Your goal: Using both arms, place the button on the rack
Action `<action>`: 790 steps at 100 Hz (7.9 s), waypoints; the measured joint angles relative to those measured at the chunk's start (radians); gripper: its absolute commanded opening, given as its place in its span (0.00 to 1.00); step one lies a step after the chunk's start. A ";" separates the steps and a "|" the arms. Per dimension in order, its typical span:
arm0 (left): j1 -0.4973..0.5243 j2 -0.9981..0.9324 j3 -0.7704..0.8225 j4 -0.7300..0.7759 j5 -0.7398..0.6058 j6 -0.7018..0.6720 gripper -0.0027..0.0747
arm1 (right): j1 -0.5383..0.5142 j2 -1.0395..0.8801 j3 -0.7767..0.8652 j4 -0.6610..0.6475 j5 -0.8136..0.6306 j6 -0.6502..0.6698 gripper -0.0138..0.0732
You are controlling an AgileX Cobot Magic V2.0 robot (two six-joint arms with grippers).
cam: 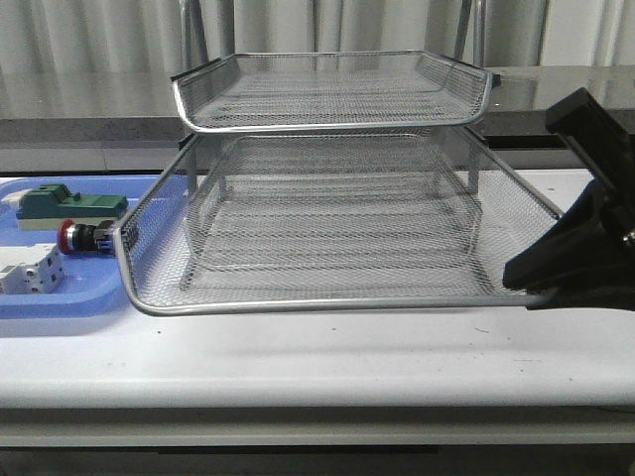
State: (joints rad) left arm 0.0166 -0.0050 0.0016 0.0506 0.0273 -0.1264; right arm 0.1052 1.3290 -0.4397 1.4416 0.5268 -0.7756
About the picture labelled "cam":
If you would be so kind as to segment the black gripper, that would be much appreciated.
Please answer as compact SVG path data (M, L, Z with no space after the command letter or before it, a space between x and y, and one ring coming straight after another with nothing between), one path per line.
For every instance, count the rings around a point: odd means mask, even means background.
M541 238L508 261L502 283L538 309L634 308L634 140L585 88L546 112L546 128L591 181Z

